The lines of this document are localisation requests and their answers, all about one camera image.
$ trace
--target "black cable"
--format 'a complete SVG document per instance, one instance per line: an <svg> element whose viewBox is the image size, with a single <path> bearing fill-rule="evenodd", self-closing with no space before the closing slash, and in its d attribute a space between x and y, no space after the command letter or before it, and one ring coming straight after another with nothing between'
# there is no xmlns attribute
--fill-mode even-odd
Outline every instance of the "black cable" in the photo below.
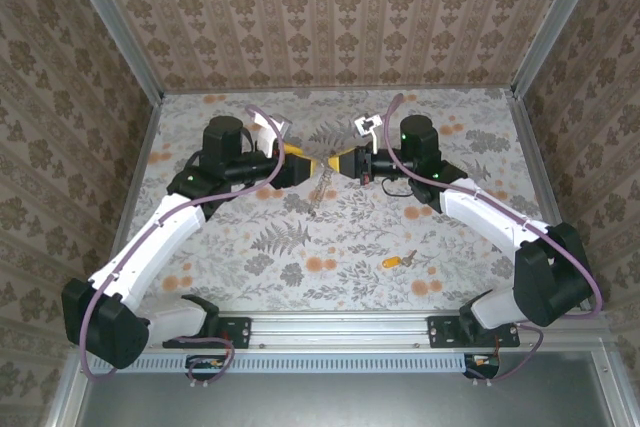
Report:
<svg viewBox="0 0 640 427"><path fill-rule="evenodd" d="M251 132L249 132L249 129L247 129L246 127L243 127L242 128L242 135L244 135L244 138L249 141L249 145L251 146L251 152L255 152L256 151L256 146L253 143L253 139L251 138Z"/></svg>
<svg viewBox="0 0 640 427"><path fill-rule="evenodd" d="M392 193L390 193L387 189L385 189L385 188L384 188L384 183L385 183L387 180L391 180L391 181L393 181L393 180L391 179L391 177L385 177L384 179L382 179L382 184L381 184L381 186L382 186L382 191L383 191L385 194L387 194L389 197L411 197L411 196L413 196L413 192L411 192L410 194L392 194Z"/></svg>

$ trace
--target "fern print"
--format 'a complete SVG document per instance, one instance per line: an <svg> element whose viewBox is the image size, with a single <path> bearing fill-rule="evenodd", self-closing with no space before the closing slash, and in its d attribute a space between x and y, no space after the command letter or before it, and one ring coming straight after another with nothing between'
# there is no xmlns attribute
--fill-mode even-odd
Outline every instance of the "fern print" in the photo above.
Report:
<svg viewBox="0 0 640 427"><path fill-rule="evenodd" d="M319 224L337 224L346 220L346 218L346 214L341 210L335 212L325 210L317 213L312 220Z"/></svg>
<svg viewBox="0 0 640 427"><path fill-rule="evenodd" d="M267 227L264 232L260 232L260 236L251 244L252 249L258 249L262 252L276 254L282 256L286 251L291 255L293 249L305 245L307 240L311 241L309 235L309 227L302 228L302 224L298 221L298 227L289 222L284 222L284 227L271 223L271 227Z"/></svg>
<svg viewBox="0 0 640 427"><path fill-rule="evenodd" d="M325 122L309 136L311 142L325 144L334 149L342 149L345 141L353 137L353 125L349 121L330 123Z"/></svg>
<svg viewBox="0 0 640 427"><path fill-rule="evenodd" d="M353 286L351 290L353 301L370 296L380 285L378 274L363 260L357 262L355 266L346 267L342 272L338 272L338 278L343 285Z"/></svg>
<svg viewBox="0 0 640 427"><path fill-rule="evenodd" d="M314 300L337 300L342 298L343 295L347 294L347 289L344 287L340 287L339 285L335 285L333 287L329 285L323 285L318 290L309 289L307 290L303 297L305 299L314 299Z"/></svg>
<svg viewBox="0 0 640 427"><path fill-rule="evenodd" d="M251 300L254 296L260 297L265 294L269 294L271 292L282 292L284 287L282 285L276 284L265 284L259 283L254 286L247 285L242 289L242 292L238 296L239 299L247 299Z"/></svg>
<svg viewBox="0 0 640 427"><path fill-rule="evenodd" d="M347 247L352 254L364 254L367 257L376 257L387 255L388 247L382 247L380 244L356 244Z"/></svg>
<svg viewBox="0 0 640 427"><path fill-rule="evenodd" d="M472 179L475 180L487 180L487 177L491 177L491 172L487 170L486 164L480 165L478 159L475 159L475 165L471 162L467 162L466 160L462 161L464 165L467 167L466 171Z"/></svg>
<svg viewBox="0 0 640 427"><path fill-rule="evenodd" d="M353 194L339 199L337 204L341 211L349 212L350 220L353 223L368 220L376 211L376 205L369 198L368 192L363 190L357 190Z"/></svg>

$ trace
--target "black mounting bracket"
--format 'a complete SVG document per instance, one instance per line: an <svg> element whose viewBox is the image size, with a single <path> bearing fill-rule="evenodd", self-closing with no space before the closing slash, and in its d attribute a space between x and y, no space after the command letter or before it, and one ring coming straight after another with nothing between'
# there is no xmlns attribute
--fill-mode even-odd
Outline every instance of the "black mounting bracket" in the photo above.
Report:
<svg viewBox="0 0 640 427"><path fill-rule="evenodd" d="M183 299L199 305L207 313L204 324L194 339L218 337L230 341L236 349L248 349L251 340L251 317L220 317L220 309L197 295L183 295ZM165 349L216 349L217 342L179 342L167 340L162 343Z"/></svg>
<svg viewBox="0 0 640 427"><path fill-rule="evenodd" d="M233 347L237 349L248 349L251 340L251 318L250 317L217 317L217 327L215 337L221 337L229 340ZM162 344L164 348L174 348L173 343L169 341ZM221 349L223 345L215 342L211 343L187 343L175 342L175 348L181 349ZM214 355L188 355L185 359L185 369L193 365L194 369L211 370L211 373L200 372L194 373L195 380L204 382L211 380L222 368L227 361L227 354Z"/></svg>
<svg viewBox="0 0 640 427"><path fill-rule="evenodd" d="M434 315L427 317L427 332L432 349L458 347L495 347L496 338L503 347L519 347L520 337L515 324L504 324L486 331L482 337L471 339L462 327L459 315Z"/></svg>
<svg viewBox="0 0 640 427"><path fill-rule="evenodd" d="M478 365L474 358L479 355L485 359L485 362ZM464 365L467 368L462 373L467 379L493 379L500 370L500 357L487 356L487 354L464 354Z"/></svg>

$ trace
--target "white robot arm segment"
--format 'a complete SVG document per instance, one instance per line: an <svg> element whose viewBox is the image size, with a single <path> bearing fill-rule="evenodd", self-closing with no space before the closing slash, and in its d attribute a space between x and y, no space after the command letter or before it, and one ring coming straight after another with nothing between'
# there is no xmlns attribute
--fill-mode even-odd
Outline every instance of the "white robot arm segment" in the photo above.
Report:
<svg viewBox="0 0 640 427"><path fill-rule="evenodd" d="M128 252L136 240L158 219L178 205L189 202L190 199L178 194L165 195L160 207L153 213L147 223L131 239L127 246L89 279L94 285L102 285L122 257ZM157 228L142 246L133 254L131 259L120 271L118 278L111 282L105 294L113 297L122 296L121 302L132 312L136 312L144 293L151 281L158 275L169 258L191 234L200 229L205 223L204 213L200 207L186 207L172 215L164 225Z"/></svg>
<svg viewBox="0 0 640 427"><path fill-rule="evenodd" d="M451 185L465 187L478 194L489 196L471 179L458 179ZM498 200L496 202L523 220L527 219L526 216L508 205ZM538 239L537 235L522 228L521 225L518 225L502 212L468 194L447 189L440 194L440 205L442 206L443 214L458 219L484 236L489 242L498 247L511 263L515 263L516 251L520 248L522 242L533 242ZM546 232L547 227L549 227L549 224L539 220L528 220L528 223L543 232Z"/></svg>

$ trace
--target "patterned wallpaper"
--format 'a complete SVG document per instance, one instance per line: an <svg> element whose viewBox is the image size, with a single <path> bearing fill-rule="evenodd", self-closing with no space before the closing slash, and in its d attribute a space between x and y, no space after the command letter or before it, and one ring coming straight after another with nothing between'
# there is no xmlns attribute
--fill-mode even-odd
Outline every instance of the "patterned wallpaper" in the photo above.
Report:
<svg viewBox="0 0 640 427"><path fill-rule="evenodd" d="M104 262L149 106L89 0L0 0L0 425L47 414L60 290Z"/></svg>
<svg viewBox="0 0 640 427"><path fill-rule="evenodd" d="M525 102L640 392L640 0L580 0Z"/></svg>
<svg viewBox="0 0 640 427"><path fill-rule="evenodd" d="M552 0L116 0L164 89L508 84Z"/></svg>

